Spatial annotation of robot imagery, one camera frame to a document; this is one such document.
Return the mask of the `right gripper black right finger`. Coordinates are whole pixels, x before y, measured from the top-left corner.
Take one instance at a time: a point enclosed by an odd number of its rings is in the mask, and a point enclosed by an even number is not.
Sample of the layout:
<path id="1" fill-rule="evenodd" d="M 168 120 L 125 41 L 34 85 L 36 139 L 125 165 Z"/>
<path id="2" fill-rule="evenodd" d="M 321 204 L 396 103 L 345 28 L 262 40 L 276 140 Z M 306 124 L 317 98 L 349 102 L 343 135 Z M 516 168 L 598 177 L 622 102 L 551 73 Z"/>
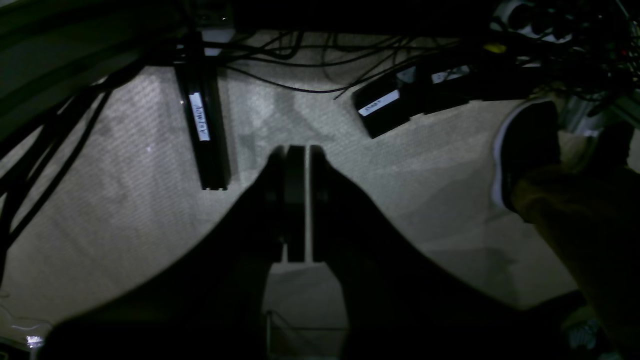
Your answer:
<path id="1" fill-rule="evenodd" d="M 577 291 L 514 309 L 418 251 L 371 198 L 310 148 L 313 259 L 336 276 L 349 319 L 344 360 L 562 360 Z"/>

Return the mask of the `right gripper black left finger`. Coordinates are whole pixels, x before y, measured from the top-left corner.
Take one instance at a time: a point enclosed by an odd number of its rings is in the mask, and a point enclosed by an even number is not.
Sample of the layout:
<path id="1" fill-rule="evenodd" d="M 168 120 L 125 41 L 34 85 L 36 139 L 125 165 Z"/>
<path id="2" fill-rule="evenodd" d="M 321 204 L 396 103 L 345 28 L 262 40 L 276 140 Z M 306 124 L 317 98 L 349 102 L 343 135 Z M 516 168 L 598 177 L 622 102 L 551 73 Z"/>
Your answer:
<path id="1" fill-rule="evenodd" d="M 262 305 L 273 264 L 303 239 L 303 146 L 281 146 L 218 224 L 174 264 L 55 326 L 43 360 L 267 360 Z"/>

